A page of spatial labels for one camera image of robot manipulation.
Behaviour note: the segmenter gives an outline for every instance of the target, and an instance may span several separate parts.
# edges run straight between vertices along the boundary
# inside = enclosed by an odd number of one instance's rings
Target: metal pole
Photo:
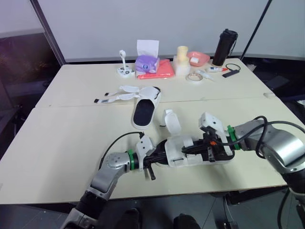
[[[38,0],[30,0],[30,2],[32,3],[32,6],[37,14],[37,17],[41,23],[41,25],[44,28],[44,35],[47,38],[47,41],[51,47],[51,49],[53,50],[53,53],[58,61],[58,63],[63,66],[64,64],[66,64],[65,58],[63,57],[62,53],[61,53],[61,49],[59,48],[54,35],[51,31],[51,28],[49,27],[49,24],[42,12],[42,9],[38,3]]]
[[[262,20],[263,20],[265,14],[266,14],[266,12],[267,12],[267,10],[268,10],[268,8],[269,8],[271,2],[272,2],[272,0],[268,0],[267,4],[266,4],[266,6],[265,6],[265,9],[264,9],[264,11],[263,11],[263,13],[262,13],[260,19],[258,20],[258,23],[257,23],[257,25],[256,25],[256,27],[255,27],[255,29],[254,29],[254,31],[253,31],[251,37],[250,37],[250,40],[248,41],[248,43],[247,43],[247,45],[246,45],[246,47],[245,47],[245,49],[244,49],[244,51],[243,51],[243,54],[239,57],[239,59],[240,59],[241,61],[243,60],[244,55],[245,55],[245,53],[247,52],[247,50],[248,50],[248,48],[249,48],[249,46],[250,46],[250,43],[252,42],[253,37],[255,36],[255,34],[256,34],[257,30],[258,30],[258,27],[259,27],[260,24],[262,23]]]

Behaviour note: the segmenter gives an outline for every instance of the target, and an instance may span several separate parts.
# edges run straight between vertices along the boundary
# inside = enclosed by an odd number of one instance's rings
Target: person's shoe
[[[115,229],[141,229],[142,217],[138,209],[132,208],[122,215],[121,219],[115,225]]]
[[[174,229],[200,229],[196,220],[189,215],[180,214],[173,220]]]

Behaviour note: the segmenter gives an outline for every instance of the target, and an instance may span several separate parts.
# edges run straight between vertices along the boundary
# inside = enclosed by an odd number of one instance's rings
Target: black usb drive
[[[224,77],[224,78],[227,78],[227,77],[229,77],[229,76],[231,76],[231,75],[235,75],[235,74],[237,74],[237,73],[239,73],[239,70],[232,70],[232,71],[230,71],[230,72],[228,72],[228,73],[226,73],[226,74],[223,74],[223,77]]]

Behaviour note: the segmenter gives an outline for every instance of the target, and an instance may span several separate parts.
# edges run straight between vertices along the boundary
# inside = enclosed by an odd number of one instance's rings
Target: green ring
[[[134,159],[133,159],[133,150],[129,149],[127,151],[129,158],[130,158],[130,170],[134,170]]]
[[[233,129],[230,125],[228,125],[228,133],[229,133],[229,135],[230,135],[230,137],[231,137],[231,140],[232,140],[233,142],[235,142],[235,141],[237,140],[237,138],[236,138],[236,136],[235,136],[234,129]],[[240,147],[239,147],[238,144],[235,144],[235,145],[234,145],[234,148],[235,148],[236,150],[239,150],[239,149],[240,149]]]

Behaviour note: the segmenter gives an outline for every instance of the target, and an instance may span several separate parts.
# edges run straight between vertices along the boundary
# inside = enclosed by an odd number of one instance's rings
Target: black thermos bottle
[[[225,29],[222,34],[220,34],[220,40],[213,58],[213,65],[222,66],[225,59],[229,55],[230,49],[233,43],[238,37],[237,32]]]

